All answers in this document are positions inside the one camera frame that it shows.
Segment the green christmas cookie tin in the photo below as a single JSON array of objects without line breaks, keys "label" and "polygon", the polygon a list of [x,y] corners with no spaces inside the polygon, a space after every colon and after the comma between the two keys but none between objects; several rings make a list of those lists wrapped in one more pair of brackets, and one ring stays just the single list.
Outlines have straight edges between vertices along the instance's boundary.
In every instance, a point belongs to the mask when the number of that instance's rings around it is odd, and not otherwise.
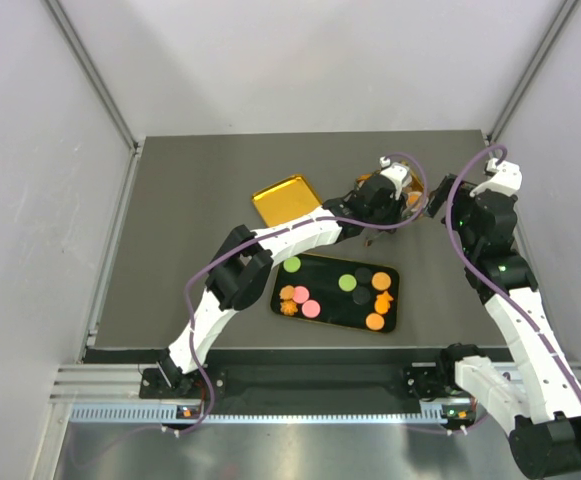
[{"label": "green christmas cookie tin", "polygon": [[382,157],[379,164],[378,170],[355,180],[353,191],[360,198],[365,221],[397,224],[425,203],[423,182],[405,161]]}]

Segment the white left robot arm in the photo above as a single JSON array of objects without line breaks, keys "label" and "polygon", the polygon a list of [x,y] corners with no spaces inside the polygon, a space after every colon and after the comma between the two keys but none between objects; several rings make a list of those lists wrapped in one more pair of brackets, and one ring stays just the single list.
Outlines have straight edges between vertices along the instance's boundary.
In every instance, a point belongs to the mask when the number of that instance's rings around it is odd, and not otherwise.
[{"label": "white left robot arm", "polygon": [[158,360],[162,384],[175,396],[196,387],[210,347],[238,312],[261,297],[272,269],[318,247],[359,236],[366,229],[394,231],[407,223],[404,188],[410,168],[388,158],[348,194],[275,227],[233,228],[212,260],[184,286],[189,322]]}]

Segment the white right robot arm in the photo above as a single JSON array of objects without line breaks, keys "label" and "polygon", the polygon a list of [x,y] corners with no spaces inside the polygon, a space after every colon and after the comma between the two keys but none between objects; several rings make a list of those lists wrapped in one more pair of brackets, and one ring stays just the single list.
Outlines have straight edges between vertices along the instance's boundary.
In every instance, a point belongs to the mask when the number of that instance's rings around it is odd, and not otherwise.
[{"label": "white right robot arm", "polygon": [[581,472],[581,383],[548,322],[537,279],[514,247],[520,168],[492,159],[478,185],[454,175],[431,193],[414,178],[407,206],[447,215],[453,247],[471,287],[506,342],[519,383],[498,372],[474,345],[440,353],[436,380],[446,394],[473,396],[508,438],[519,470],[529,479]]}]

